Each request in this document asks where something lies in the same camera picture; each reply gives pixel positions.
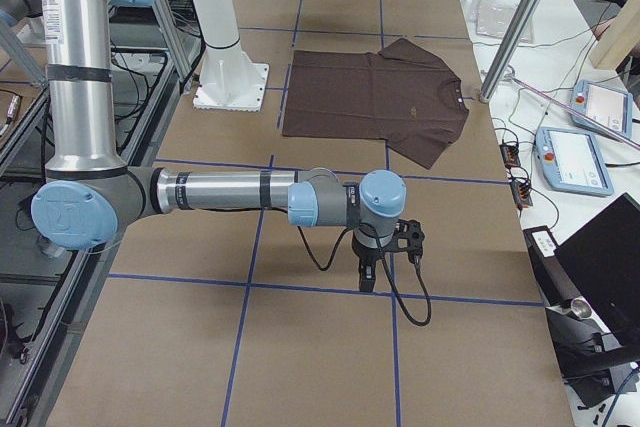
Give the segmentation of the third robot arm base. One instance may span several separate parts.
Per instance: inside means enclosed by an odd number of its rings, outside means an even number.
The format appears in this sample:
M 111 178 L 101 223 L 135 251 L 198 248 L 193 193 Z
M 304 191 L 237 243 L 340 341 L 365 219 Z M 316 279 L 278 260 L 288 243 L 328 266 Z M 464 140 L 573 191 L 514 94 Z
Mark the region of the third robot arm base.
M 1 0 L 1 20 L 10 28 L 25 21 L 18 38 L 28 45 L 45 46 L 41 0 Z

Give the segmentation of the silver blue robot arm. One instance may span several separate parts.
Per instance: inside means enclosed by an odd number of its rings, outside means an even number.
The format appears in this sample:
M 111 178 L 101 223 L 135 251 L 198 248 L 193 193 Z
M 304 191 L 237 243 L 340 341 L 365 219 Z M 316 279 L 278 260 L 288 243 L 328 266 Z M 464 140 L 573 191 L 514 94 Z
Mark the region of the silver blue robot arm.
M 156 0 L 131 0 L 151 5 Z M 31 203 L 53 243 L 86 250 L 135 221 L 175 210 L 276 210 L 304 229 L 338 226 L 353 237 L 359 288 L 369 292 L 388 253 L 422 255 L 423 234 L 401 219 L 406 187 L 387 170 L 342 183 L 329 170 L 179 172 L 131 167 L 118 154 L 109 9 L 116 0 L 41 0 L 55 152 Z

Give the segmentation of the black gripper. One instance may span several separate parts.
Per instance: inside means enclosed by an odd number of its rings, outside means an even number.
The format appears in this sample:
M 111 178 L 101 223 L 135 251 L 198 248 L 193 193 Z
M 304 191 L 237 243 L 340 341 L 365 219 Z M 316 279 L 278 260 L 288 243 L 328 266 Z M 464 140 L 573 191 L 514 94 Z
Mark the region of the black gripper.
M 352 250 L 359 258 L 358 274 L 360 291 L 372 292 L 376 283 L 375 265 L 386 252 L 397 247 L 398 233 L 392 232 L 379 238 L 370 227 L 356 228 L 352 237 Z

